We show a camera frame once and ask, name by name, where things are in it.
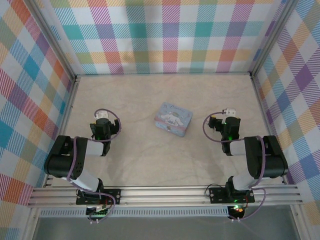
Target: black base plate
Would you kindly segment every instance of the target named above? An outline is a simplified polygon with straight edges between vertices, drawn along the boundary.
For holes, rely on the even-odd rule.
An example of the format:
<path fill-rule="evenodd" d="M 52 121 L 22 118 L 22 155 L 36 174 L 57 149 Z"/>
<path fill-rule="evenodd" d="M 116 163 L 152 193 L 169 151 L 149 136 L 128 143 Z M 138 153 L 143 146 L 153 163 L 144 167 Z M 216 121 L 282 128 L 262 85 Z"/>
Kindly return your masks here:
<path fill-rule="evenodd" d="M 112 195 L 115 198 L 115 204 L 120 204 L 121 189 L 103 189 L 103 193 Z M 108 205 L 113 204 L 109 197 L 103 195 L 100 196 L 98 194 L 90 194 L 80 190 L 77 191 L 76 196 L 76 205 L 103 205 L 106 204 L 106 201 Z"/>
<path fill-rule="evenodd" d="M 253 191 L 250 191 L 250 194 L 247 196 L 248 203 L 254 203 L 255 197 L 253 195 Z M 231 204 L 231 203 L 245 204 L 247 203 L 247 200 L 245 197 L 236 198 L 236 201 L 234 201 L 233 199 L 230 199 L 227 195 L 227 190 L 224 187 L 209 188 L 209 196 L 210 196 L 211 204 Z"/>

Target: plaid fabric backdrop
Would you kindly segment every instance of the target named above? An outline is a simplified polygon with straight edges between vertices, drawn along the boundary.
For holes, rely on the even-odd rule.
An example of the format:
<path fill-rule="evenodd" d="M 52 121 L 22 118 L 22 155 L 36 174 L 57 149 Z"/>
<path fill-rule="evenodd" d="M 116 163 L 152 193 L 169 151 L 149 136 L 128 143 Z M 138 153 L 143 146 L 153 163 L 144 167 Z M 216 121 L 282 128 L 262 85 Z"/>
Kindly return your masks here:
<path fill-rule="evenodd" d="M 300 0 L 256 80 L 320 239 L 320 1 Z"/>
<path fill-rule="evenodd" d="M 37 0 L 78 74 L 248 72 L 286 0 Z"/>
<path fill-rule="evenodd" d="M 70 86 L 23 0 L 0 1 L 0 240 L 20 234 Z"/>

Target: marble floor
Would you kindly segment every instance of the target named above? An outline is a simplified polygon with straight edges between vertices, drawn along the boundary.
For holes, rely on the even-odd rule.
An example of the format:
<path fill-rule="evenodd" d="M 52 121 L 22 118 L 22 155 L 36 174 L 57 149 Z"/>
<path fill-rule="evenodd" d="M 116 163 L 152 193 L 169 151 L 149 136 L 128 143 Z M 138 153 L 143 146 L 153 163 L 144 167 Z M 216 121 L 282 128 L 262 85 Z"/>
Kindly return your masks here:
<path fill-rule="evenodd" d="M 184 137 L 155 126 L 163 102 L 193 112 Z M 105 186 L 224 184 L 247 167 L 244 156 L 226 156 L 202 132 L 204 118 L 227 107 L 241 118 L 240 136 L 267 135 L 248 75 L 109 75 L 82 77 L 66 135 L 90 137 L 99 108 L 114 111 L 122 131 L 105 157 L 87 157 L 85 168 Z M 220 139 L 220 133 L 209 134 Z M 66 182 L 54 179 L 53 186 Z"/>

